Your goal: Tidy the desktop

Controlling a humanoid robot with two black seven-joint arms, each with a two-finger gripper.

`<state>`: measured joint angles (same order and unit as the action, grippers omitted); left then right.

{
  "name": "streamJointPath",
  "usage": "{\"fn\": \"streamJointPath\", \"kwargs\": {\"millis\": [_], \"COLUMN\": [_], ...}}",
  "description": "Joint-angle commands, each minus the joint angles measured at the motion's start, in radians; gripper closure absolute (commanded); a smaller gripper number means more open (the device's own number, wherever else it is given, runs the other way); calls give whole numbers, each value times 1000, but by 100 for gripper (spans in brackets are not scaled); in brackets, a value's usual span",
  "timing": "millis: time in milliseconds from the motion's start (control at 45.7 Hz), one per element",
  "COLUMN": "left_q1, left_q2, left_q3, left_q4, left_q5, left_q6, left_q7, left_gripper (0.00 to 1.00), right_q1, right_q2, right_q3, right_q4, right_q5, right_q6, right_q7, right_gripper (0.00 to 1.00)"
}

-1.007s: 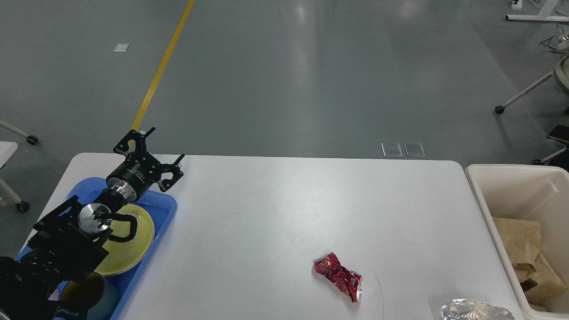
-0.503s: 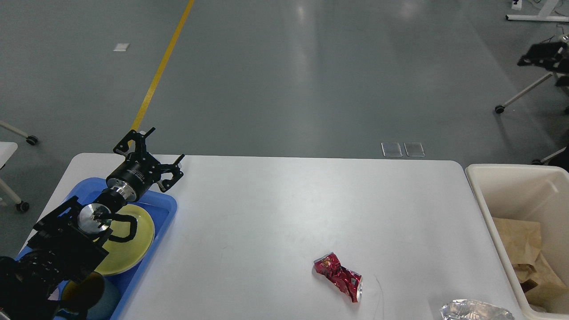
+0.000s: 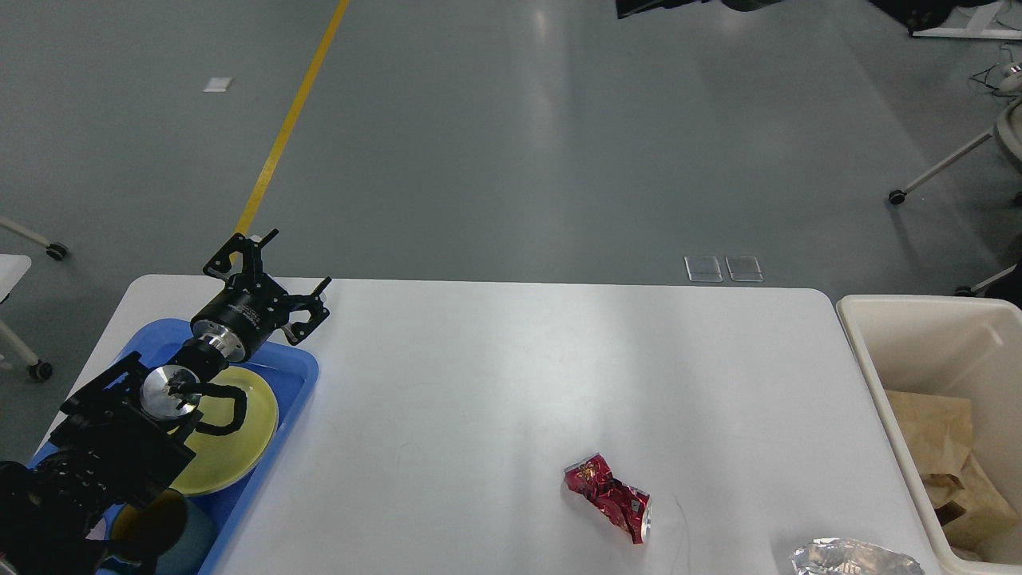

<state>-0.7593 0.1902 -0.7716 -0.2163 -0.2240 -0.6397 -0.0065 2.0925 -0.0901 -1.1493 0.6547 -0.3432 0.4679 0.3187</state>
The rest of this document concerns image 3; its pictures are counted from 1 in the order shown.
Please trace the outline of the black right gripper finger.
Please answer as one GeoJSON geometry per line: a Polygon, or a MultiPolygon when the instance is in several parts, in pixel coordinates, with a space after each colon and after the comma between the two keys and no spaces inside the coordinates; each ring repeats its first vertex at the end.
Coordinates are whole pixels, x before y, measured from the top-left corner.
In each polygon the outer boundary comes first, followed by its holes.
{"type": "Polygon", "coordinates": [[[675,10],[687,5],[701,5],[708,3],[708,0],[617,0],[616,18],[623,21],[625,18],[651,12],[655,10],[675,10]]]}

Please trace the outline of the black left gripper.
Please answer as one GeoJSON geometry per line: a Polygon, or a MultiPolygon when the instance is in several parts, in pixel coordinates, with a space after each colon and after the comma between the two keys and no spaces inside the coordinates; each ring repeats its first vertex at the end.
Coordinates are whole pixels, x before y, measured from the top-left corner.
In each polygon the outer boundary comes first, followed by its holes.
{"type": "Polygon", "coordinates": [[[263,269],[263,248],[278,233],[274,228],[259,239],[234,233],[202,267],[225,287],[191,320],[191,348],[220,363],[244,363],[273,331],[280,328],[289,345],[298,346],[329,317],[323,292],[330,276],[310,294],[295,295],[263,269]]]}

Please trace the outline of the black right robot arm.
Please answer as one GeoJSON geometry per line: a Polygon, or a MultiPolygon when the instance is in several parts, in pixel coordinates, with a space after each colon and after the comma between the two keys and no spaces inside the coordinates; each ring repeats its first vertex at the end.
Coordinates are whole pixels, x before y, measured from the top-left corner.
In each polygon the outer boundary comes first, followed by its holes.
{"type": "MultiPolygon", "coordinates": [[[[616,17],[642,14],[651,10],[673,10],[689,4],[706,4],[711,1],[614,1],[616,17]]],[[[938,28],[957,8],[970,10],[994,1],[868,1],[870,5],[902,23],[909,32],[938,28]]]]}

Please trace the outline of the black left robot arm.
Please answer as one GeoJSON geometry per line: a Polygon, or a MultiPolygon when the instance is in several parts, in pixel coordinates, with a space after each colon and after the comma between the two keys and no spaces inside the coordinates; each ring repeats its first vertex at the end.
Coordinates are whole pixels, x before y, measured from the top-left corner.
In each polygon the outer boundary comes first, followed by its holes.
{"type": "Polygon", "coordinates": [[[161,365],[131,351],[63,401],[36,466],[2,463],[2,565],[14,574],[91,574],[125,546],[91,540],[110,506],[150,506],[194,461],[193,434],[240,432],[248,393],[217,383],[275,331],[299,345],[329,317],[331,277],[295,294],[263,266],[277,236],[234,233],[204,265],[222,290],[191,319],[190,336],[161,365]]]}

